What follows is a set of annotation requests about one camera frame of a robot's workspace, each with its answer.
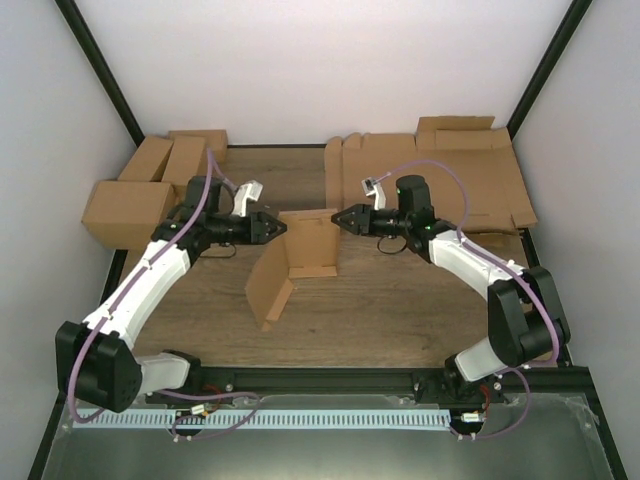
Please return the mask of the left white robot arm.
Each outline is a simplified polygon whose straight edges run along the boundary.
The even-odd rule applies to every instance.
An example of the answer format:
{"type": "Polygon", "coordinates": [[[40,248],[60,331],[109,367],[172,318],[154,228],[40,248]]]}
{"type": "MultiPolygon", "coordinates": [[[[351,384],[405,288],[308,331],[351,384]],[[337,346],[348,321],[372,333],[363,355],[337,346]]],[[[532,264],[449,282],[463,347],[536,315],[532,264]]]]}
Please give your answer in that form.
{"type": "Polygon", "coordinates": [[[197,359],[173,350],[134,355],[135,342],[172,286],[212,245],[265,245],[287,230],[265,211],[252,211],[263,186],[256,180],[233,193],[230,212],[219,210],[223,181],[195,176],[185,199],[155,228],[146,249],[115,291],[82,322],[64,323],[55,336],[57,380],[71,409],[77,401],[120,413],[140,395],[169,390],[181,403],[196,402],[203,377],[197,359]]]}

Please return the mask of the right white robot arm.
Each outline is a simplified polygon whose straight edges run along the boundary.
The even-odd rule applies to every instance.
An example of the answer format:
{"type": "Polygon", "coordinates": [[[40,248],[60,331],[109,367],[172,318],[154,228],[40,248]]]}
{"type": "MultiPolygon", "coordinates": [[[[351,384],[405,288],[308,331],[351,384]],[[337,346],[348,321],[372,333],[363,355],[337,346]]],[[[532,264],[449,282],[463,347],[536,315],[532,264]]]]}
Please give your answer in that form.
{"type": "Polygon", "coordinates": [[[380,180],[367,178],[362,186],[372,203],[333,214],[333,224],[357,236],[403,238],[408,250],[453,274],[486,302],[486,338],[445,362],[444,389],[451,400],[468,402],[480,381],[543,355],[557,361],[571,332],[548,270],[503,260],[438,218],[429,186],[419,175],[397,180],[394,209],[386,206],[380,180]]]}

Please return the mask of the brown cardboard box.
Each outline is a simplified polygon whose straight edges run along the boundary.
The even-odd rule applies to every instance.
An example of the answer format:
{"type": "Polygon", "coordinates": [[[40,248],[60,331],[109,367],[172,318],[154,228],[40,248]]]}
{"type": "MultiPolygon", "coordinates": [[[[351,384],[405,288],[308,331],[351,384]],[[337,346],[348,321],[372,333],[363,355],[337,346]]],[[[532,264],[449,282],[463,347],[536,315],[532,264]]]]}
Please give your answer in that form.
{"type": "Polygon", "coordinates": [[[294,291],[295,279],[338,275],[340,230],[335,209],[284,211],[287,231],[270,242],[255,262],[245,293],[257,326],[268,331],[294,291]]]}

